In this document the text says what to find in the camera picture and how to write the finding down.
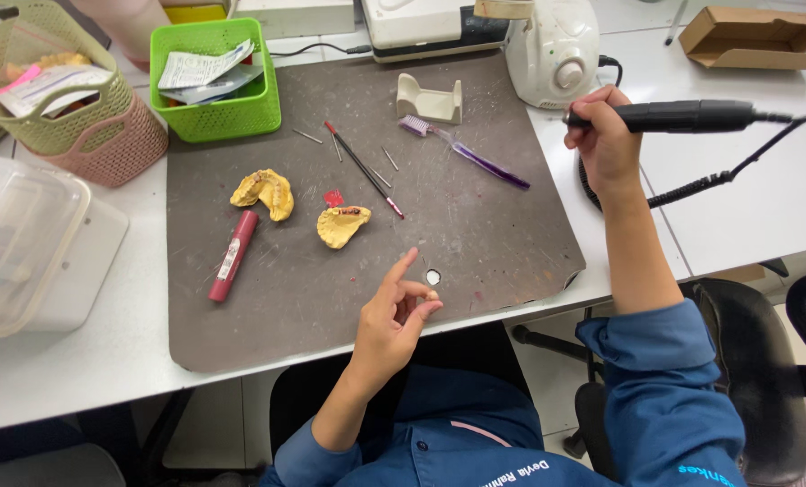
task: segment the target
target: gray work mat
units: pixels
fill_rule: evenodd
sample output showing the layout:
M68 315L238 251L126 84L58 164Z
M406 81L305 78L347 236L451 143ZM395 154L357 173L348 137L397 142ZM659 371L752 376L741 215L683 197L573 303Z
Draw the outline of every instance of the gray work mat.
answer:
M463 124L438 124L469 148L532 184L517 189L452 152L435 134L397 127L397 77L451 90L463 82ZM361 306L407 249L421 254L407 278L435 289L433 320L472 316L559 293L586 264L517 98L504 55L489 51L381 65L371 59L277 70L283 126L275 133L169 147L169 349L196 372L243 368L354 341ZM341 147L329 120L361 160L393 186L400 220ZM292 132L324 140L320 145ZM394 171L380 146L394 157ZM229 197L246 175L273 169L291 182L295 210L272 222L261 202L256 233L223 304L207 299L241 213ZM340 250L316 233L322 194L373 212Z

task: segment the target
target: hole in mat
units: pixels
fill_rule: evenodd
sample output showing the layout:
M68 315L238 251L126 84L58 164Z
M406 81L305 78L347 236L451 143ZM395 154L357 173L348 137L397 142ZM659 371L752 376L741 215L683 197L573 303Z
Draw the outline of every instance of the hole in mat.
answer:
M427 271L427 274L425 275L425 278L426 278L428 284L430 284L431 286L435 286L435 285L440 283L440 280L442 279L442 275L440 274L440 271L436 271L435 269L430 269L430 270Z

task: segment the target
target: blue uniform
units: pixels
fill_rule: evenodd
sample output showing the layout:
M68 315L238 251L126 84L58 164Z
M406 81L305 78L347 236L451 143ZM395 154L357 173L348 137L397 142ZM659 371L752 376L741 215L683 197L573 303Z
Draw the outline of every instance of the blue uniform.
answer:
M742 422L713 389L714 347L692 302L595 318L578 324L576 335L605 362L604 426L621 484L746 485L735 464ZM545 452L532 402L482 373L412 366L391 444L374 462L362 463L358 444L325 450L311 424L280 447L260 485L616 485Z

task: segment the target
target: right hand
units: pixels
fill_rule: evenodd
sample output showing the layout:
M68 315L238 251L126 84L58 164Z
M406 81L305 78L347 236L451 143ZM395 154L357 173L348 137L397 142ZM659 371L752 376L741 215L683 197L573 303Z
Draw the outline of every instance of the right hand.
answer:
M589 186L599 199L640 191L641 133L630 133L611 106L631 102L614 85L582 96L571 105L574 113L592 122L592 128L569 127L565 145L577 148Z
M418 257L412 248L385 275L379 290L361 308L349 376L368 399L399 372L415 351L427 318L442 307L440 295L403 275ZM418 304L417 299L424 300Z

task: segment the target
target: purple toothbrush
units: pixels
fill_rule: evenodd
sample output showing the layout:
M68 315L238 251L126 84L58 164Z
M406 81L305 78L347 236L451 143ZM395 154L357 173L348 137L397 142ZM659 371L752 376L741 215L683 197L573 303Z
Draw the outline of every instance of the purple toothbrush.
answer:
M494 176L502 178L505 181L514 184L518 188L524 190L529 189L530 185L529 183L527 183L523 179L518 178L514 174L504 170L502 167L493 164L491 161L487 161L483 157L474 153L461 141L457 140L453 135L446 132L445 130L442 130L439 127L432 126L429 123L421 120L420 118L414 115L407 115L403 117L402 119L400 119L399 122L397 122L397 125L409 130L409 132L412 132L415 135L418 135L419 137L427 137L428 132L433 132L437 134L439 137L443 138L445 142L448 142L448 145L451 146L455 152L459 153L464 158L482 166L484 169L492 173Z

